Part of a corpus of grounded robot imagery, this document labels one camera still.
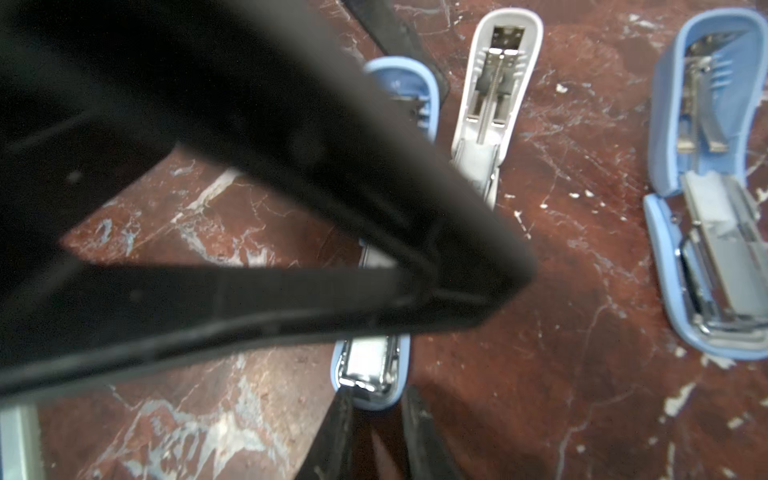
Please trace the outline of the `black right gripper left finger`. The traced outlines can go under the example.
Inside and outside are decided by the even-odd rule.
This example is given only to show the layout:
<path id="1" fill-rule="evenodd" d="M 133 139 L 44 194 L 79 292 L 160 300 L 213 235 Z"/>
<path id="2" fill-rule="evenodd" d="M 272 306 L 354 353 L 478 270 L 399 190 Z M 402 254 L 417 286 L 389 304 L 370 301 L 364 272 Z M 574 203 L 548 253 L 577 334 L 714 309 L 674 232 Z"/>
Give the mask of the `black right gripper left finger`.
<path id="1" fill-rule="evenodd" d="M 336 391 L 295 480 L 352 478 L 353 400 L 351 388 Z"/>

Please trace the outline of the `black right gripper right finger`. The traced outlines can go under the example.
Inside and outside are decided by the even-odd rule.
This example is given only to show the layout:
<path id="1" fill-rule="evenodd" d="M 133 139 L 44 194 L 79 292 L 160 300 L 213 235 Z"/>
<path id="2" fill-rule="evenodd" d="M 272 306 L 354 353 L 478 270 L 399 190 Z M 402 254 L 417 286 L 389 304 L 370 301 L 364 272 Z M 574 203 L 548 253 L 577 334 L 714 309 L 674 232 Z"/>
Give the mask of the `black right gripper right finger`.
<path id="1" fill-rule="evenodd" d="M 463 479 L 463 473 L 437 430 L 428 404 L 415 386 L 405 388 L 401 410 L 408 457 L 408 478 Z"/>

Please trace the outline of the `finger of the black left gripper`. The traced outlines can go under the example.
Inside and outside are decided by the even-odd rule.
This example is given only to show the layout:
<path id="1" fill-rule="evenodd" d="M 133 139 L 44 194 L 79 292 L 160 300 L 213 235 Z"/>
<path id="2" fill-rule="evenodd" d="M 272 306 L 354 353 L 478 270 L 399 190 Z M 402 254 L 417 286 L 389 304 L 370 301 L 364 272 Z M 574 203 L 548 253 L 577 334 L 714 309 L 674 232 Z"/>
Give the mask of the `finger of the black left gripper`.
<path id="1" fill-rule="evenodd" d="M 262 344 L 473 325 L 490 285 L 405 269 L 54 263 L 1 293 L 1 398 L 25 402 Z"/>
<path id="2" fill-rule="evenodd" d="M 1 86 L 295 198 L 439 294 L 508 298 L 529 246 L 301 1 L 5 1 Z"/>

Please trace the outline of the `blue stapler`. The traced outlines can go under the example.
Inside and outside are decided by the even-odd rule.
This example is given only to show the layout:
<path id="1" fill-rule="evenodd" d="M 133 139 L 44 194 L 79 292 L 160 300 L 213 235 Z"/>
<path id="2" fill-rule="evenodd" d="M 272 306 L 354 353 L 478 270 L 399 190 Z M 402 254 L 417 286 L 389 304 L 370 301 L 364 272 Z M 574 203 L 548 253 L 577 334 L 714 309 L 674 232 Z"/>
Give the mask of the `blue stapler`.
<path id="1" fill-rule="evenodd" d="M 488 13 L 473 36 L 451 155 L 490 208 L 543 36 L 541 18 L 523 8 Z"/>
<path id="2" fill-rule="evenodd" d="M 417 128 L 433 142 L 439 124 L 437 79 L 423 63 L 403 56 L 369 61 L 364 72 L 373 77 Z M 357 337 L 335 343 L 330 366 L 334 389 L 349 388 L 354 406 L 386 410 L 398 403 L 408 376 L 411 337 L 408 334 Z"/>
<path id="3" fill-rule="evenodd" d="M 767 75 L 767 22 L 746 8 L 688 20 L 651 85 L 643 208 L 668 320 L 690 346 L 767 356 L 767 244 L 747 143 Z"/>

